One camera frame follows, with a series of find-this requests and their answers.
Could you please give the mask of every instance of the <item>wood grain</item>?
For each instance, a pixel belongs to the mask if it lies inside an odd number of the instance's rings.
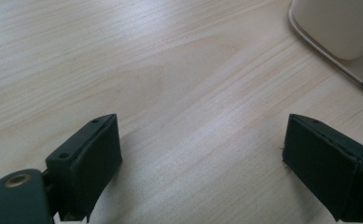
[[[363,90],[290,30],[289,0],[0,0],[0,178],[119,116],[91,223],[335,223],[282,163],[287,116],[363,144]]]

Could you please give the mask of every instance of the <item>white object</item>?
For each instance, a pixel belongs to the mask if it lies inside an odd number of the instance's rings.
[[[363,0],[294,0],[293,17],[334,56],[353,60],[363,55]]]

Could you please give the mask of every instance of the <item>wooden table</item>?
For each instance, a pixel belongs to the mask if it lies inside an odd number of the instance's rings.
[[[289,28],[289,0],[0,0],[0,178],[117,113],[91,223],[335,223],[286,168],[290,113],[363,144],[363,90]]]

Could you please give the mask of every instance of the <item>light wood surface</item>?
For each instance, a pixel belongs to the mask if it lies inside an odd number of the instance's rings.
[[[0,0],[0,178],[117,113],[91,223],[335,223],[282,162],[289,113],[363,144],[363,90],[292,33],[289,0]]]

